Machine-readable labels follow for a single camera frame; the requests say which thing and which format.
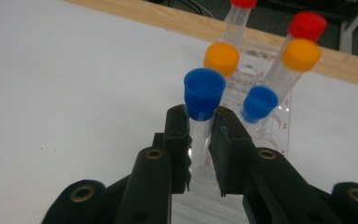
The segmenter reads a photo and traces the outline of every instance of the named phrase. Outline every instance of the wooden edge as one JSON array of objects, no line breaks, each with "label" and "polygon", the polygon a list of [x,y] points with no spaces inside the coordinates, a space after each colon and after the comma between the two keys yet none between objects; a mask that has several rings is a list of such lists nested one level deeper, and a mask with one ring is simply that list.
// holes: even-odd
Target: wooden edge
[{"label": "wooden edge", "polygon": [[[214,42],[226,27],[223,21],[141,0],[65,1],[210,42]],[[250,28],[246,29],[245,36],[276,47],[284,41],[284,37]],[[312,72],[358,85],[358,56],[326,48],[322,51],[322,58]]]}]

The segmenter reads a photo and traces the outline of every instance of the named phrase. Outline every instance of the red cap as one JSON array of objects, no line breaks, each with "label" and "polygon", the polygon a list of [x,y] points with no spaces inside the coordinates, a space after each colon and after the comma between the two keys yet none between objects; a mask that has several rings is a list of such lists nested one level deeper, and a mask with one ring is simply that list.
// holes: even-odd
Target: red cap
[{"label": "red cap", "polygon": [[231,4],[241,8],[252,8],[255,7],[257,0],[231,0]]},{"label": "red cap", "polygon": [[305,38],[317,41],[326,28],[327,20],[314,12],[298,12],[287,29],[287,33],[294,38]]}]

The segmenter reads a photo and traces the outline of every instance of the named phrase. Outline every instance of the white table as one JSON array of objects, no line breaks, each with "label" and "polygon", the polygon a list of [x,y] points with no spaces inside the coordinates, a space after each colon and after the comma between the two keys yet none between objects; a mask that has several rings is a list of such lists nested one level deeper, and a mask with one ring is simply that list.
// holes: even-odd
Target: white table
[{"label": "white table", "polygon": [[[81,179],[128,175],[210,43],[59,0],[0,1],[0,223],[38,223]],[[358,86],[307,73],[289,161],[330,191],[358,182]]]}]

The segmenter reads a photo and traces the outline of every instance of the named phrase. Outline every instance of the orange cap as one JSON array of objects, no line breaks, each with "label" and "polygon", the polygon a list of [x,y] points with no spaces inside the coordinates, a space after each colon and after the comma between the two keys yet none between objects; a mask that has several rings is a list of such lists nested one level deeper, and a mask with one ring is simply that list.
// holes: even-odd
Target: orange cap
[{"label": "orange cap", "polygon": [[214,43],[207,48],[204,67],[216,70],[223,77],[231,77],[237,69],[240,53],[233,46],[226,43]]},{"label": "orange cap", "polygon": [[297,72],[307,72],[321,58],[318,45],[308,39],[294,39],[282,53],[281,60],[288,68]]}]

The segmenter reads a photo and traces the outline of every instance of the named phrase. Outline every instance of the blue cap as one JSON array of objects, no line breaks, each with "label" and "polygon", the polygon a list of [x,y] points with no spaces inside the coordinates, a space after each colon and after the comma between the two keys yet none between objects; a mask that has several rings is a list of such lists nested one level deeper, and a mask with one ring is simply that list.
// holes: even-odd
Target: blue cap
[{"label": "blue cap", "polygon": [[249,90],[243,101],[242,117],[249,123],[257,123],[265,118],[278,105],[277,94],[265,86],[255,86]]},{"label": "blue cap", "polygon": [[210,68],[196,68],[185,76],[187,114],[194,120],[210,119],[220,104],[226,81]]}]

